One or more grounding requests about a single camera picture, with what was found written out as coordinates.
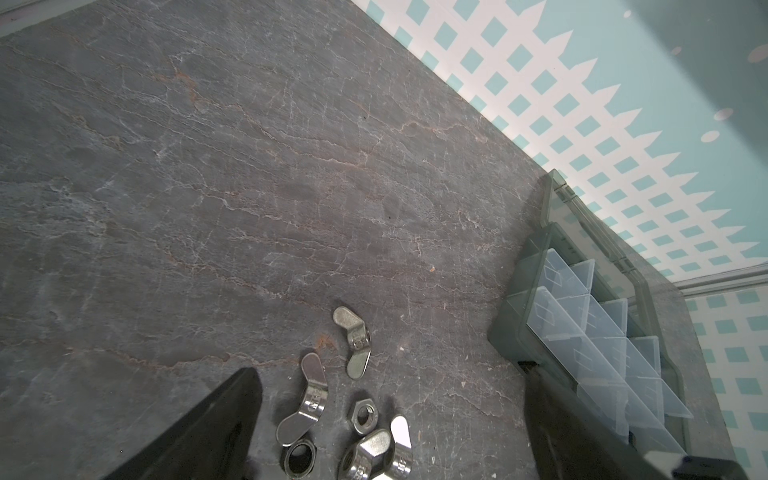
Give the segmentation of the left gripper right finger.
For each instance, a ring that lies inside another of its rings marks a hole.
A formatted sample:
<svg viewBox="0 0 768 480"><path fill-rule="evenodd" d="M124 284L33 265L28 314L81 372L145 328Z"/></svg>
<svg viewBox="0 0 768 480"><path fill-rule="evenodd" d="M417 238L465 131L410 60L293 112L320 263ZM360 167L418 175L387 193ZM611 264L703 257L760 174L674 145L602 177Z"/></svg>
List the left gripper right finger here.
<svg viewBox="0 0 768 480"><path fill-rule="evenodd" d="M620 440L537 364L527 369L524 416L541 479L745 479L733 460L650 452Z"/></svg>

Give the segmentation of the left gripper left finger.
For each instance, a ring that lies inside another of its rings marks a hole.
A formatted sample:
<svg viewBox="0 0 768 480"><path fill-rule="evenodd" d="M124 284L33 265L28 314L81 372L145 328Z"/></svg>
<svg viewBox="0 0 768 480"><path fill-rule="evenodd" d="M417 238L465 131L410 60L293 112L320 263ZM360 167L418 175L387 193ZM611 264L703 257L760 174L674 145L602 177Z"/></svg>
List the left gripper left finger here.
<svg viewBox="0 0 768 480"><path fill-rule="evenodd" d="M243 479L262 395L257 370L237 370L107 477Z"/></svg>

